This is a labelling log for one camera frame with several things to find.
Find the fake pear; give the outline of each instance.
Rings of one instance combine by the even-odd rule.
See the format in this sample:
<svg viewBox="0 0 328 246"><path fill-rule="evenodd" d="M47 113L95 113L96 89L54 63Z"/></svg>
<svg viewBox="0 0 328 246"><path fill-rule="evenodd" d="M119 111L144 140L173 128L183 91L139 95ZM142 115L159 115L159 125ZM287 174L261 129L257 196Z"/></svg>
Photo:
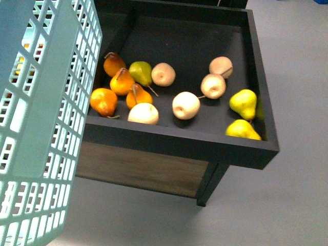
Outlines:
<svg viewBox="0 0 328 246"><path fill-rule="evenodd" d="M145 61L135 61L129 67L133 79L144 87L148 87L156 96L157 93L150 87L152 84L152 67Z"/></svg>
<svg viewBox="0 0 328 246"><path fill-rule="evenodd" d="M141 85L134 83L127 94L126 103L129 109L132 109L135 105L140 103L153 103L152 96L145 91Z"/></svg>
<svg viewBox="0 0 328 246"><path fill-rule="evenodd" d="M225 56L217 57L211 61L209 70L210 73L220 74L223 78L229 78L233 71L232 62Z"/></svg>
<svg viewBox="0 0 328 246"><path fill-rule="evenodd" d="M245 120L253 120L256 113L256 94L249 90L243 89L230 98L230 108L237 112Z"/></svg>
<svg viewBox="0 0 328 246"><path fill-rule="evenodd" d="M252 125L244 119L237 119L232 122L225 132L228 136L262 140L261 136L258 135Z"/></svg>
<svg viewBox="0 0 328 246"><path fill-rule="evenodd" d="M114 77L118 70L121 68L127 68L123 59L115 52L109 52L105 56L104 70L105 72Z"/></svg>
<svg viewBox="0 0 328 246"><path fill-rule="evenodd" d="M126 68L121 68L117 73L112 77L109 82L111 90L118 96L126 96L134 84L134 79L132 78L129 70Z"/></svg>

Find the plastic basket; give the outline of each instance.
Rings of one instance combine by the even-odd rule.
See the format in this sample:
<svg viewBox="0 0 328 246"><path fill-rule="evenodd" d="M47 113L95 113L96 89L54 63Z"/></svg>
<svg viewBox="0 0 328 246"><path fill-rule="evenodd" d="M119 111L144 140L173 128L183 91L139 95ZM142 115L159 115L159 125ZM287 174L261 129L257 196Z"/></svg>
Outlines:
<svg viewBox="0 0 328 246"><path fill-rule="evenodd" d="M64 228L101 39L91 0L0 0L0 245Z"/></svg>

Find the gray floor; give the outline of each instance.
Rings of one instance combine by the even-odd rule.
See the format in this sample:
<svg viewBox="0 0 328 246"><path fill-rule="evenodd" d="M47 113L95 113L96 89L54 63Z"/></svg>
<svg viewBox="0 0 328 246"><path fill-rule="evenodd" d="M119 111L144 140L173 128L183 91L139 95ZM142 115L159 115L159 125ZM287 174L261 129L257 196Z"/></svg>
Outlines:
<svg viewBox="0 0 328 246"><path fill-rule="evenodd" d="M249 0L281 152L195 201L77 178L50 245L328 245L328 5Z"/></svg>

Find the apple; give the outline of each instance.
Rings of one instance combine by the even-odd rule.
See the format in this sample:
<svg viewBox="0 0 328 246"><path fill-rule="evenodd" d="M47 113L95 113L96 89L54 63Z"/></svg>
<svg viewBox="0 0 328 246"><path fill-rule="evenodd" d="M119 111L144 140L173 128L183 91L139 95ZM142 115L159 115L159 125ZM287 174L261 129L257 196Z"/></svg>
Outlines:
<svg viewBox="0 0 328 246"><path fill-rule="evenodd" d="M218 99L226 91L226 81L219 74L210 73L206 75L201 84L200 90L204 96L210 99Z"/></svg>
<svg viewBox="0 0 328 246"><path fill-rule="evenodd" d="M173 114L178 119L191 119L195 117L200 108L198 97L188 91L181 92L172 101Z"/></svg>
<svg viewBox="0 0 328 246"><path fill-rule="evenodd" d="M158 123L159 114L154 105L143 102L135 105L129 112L128 121L155 125Z"/></svg>
<svg viewBox="0 0 328 246"><path fill-rule="evenodd" d="M229 78L233 71L232 62L225 56L217 57L211 61L209 70L210 73L220 74L223 78Z"/></svg>
<svg viewBox="0 0 328 246"><path fill-rule="evenodd" d="M167 63L159 63L152 70L152 79L158 86L170 86L175 80L175 71Z"/></svg>

